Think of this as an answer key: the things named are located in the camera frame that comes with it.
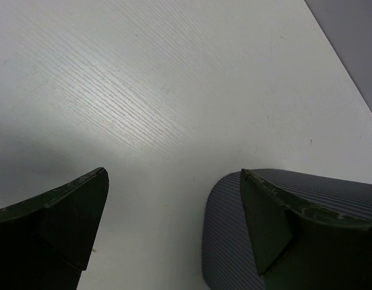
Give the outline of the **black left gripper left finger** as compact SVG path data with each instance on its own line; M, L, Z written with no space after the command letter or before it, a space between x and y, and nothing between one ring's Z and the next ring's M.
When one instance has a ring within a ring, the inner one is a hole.
M0 208L0 289L77 289L109 190L99 167Z

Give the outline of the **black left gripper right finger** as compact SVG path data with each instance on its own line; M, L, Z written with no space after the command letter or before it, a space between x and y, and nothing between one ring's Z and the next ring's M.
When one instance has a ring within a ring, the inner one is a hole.
M372 184L243 169L240 195L267 289L372 289Z

